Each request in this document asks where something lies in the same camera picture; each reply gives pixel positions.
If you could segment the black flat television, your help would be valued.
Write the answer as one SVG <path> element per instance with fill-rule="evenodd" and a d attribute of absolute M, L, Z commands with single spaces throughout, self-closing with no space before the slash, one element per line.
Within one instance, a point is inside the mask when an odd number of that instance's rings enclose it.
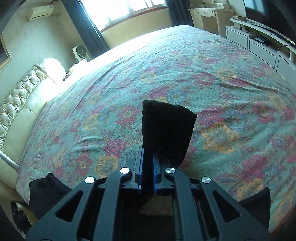
<path fill-rule="evenodd" d="M 275 1 L 243 1 L 246 18 L 275 34 L 283 37 L 295 46 L 295 30 L 288 16 L 276 5 Z"/>

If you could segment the dark blue curtain right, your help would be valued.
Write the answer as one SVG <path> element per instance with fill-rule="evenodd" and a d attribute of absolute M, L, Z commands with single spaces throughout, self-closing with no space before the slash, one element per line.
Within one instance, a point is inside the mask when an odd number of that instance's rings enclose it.
<path fill-rule="evenodd" d="M 190 12 L 189 0 L 165 0 L 173 26 L 188 25 L 194 26 Z"/>

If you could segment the window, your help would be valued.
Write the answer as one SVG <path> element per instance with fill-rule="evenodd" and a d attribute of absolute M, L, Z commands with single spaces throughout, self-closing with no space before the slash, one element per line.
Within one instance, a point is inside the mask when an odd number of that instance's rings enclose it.
<path fill-rule="evenodd" d="M 166 5 L 165 1 L 150 0 L 89 0 L 81 2 L 89 17 L 100 31 L 128 17 Z"/>

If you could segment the cream tufted headboard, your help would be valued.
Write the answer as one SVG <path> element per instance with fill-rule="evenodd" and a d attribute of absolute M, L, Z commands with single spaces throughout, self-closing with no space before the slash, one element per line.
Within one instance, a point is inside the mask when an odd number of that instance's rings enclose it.
<path fill-rule="evenodd" d="M 45 104 L 61 89 L 66 71 L 55 58 L 36 63 L 1 102 L 1 197 L 22 198 L 16 181 L 23 151 Z"/>

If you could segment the white round fan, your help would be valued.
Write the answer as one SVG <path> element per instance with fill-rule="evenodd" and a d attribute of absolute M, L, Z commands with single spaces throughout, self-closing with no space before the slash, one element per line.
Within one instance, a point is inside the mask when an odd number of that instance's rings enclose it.
<path fill-rule="evenodd" d="M 77 63 L 81 62 L 82 60 L 86 60 L 87 62 L 91 61 L 90 57 L 87 54 L 86 48 L 83 45 L 77 45 L 72 48 L 72 52 Z"/>

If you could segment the white vanity dresser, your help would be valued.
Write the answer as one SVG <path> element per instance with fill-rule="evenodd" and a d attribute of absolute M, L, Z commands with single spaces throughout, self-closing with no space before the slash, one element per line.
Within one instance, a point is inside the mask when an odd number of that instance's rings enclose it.
<path fill-rule="evenodd" d="M 233 26 L 235 15 L 229 4 L 201 3 L 188 9 L 195 28 L 226 38 L 226 27 Z"/>

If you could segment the black pants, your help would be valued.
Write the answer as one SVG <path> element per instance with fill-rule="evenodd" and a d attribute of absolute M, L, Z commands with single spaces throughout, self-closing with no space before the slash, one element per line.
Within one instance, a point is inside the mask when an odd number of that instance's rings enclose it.
<path fill-rule="evenodd" d="M 30 182 L 29 207 L 39 224 L 29 240 L 268 240 L 270 190 L 236 201 L 213 179 L 188 177 L 184 161 L 197 115 L 155 100 L 142 104 L 142 190 L 137 154 L 107 174 L 86 174 L 74 188 L 54 174 Z M 155 195 L 152 156 L 168 159 L 170 195 Z"/>

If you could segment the framed black white picture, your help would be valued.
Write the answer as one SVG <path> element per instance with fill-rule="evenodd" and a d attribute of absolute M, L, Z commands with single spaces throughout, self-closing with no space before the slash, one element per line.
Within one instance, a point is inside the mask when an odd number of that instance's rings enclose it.
<path fill-rule="evenodd" d="M 0 69 L 11 61 L 11 56 L 5 46 L 3 36 L 1 35 L 0 43 Z"/>

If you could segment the floral green bedspread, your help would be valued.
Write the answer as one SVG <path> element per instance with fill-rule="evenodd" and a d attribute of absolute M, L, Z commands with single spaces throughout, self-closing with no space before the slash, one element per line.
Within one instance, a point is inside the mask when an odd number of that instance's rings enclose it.
<path fill-rule="evenodd" d="M 181 169 L 209 176 L 237 200 L 268 187 L 269 230 L 295 210 L 295 91 L 254 54 L 220 36 L 178 26 L 125 42 L 66 81 L 41 111 L 16 191 L 53 173 L 74 187 L 103 178 L 142 144 L 142 102 L 197 115 Z"/>

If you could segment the dark blue curtain left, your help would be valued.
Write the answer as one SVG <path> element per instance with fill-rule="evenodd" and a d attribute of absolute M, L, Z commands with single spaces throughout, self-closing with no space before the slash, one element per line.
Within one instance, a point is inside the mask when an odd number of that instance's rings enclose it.
<path fill-rule="evenodd" d="M 82 1 L 62 0 L 62 3 L 90 55 L 96 58 L 109 51 L 109 46 L 86 12 Z"/>

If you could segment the white wall air conditioner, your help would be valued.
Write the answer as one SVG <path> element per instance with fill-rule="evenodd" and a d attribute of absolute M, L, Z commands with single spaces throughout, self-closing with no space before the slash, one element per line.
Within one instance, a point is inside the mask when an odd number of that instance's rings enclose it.
<path fill-rule="evenodd" d="M 36 19 L 48 17 L 52 15 L 53 11 L 54 11 L 53 5 L 37 6 L 37 7 L 31 8 L 28 11 L 26 15 L 26 19 L 27 21 L 30 22 Z"/>

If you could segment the white tv console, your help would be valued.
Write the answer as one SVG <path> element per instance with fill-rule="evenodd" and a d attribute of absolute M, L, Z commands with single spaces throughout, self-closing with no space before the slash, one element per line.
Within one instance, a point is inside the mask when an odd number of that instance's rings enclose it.
<path fill-rule="evenodd" d="M 228 40 L 255 54 L 281 77 L 295 85 L 295 46 L 251 21 L 231 18 L 226 27 Z"/>

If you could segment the dark blue curtain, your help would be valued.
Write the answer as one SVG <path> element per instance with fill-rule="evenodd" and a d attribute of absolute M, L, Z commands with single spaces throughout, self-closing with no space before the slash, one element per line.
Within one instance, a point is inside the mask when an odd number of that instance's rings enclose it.
<path fill-rule="evenodd" d="M 82 1 L 62 0 L 62 3 L 90 55 L 96 58 L 109 51 L 109 46 L 86 12 Z"/>
<path fill-rule="evenodd" d="M 188 25 L 194 26 L 190 12 L 189 0 L 165 0 L 173 26 Z"/>

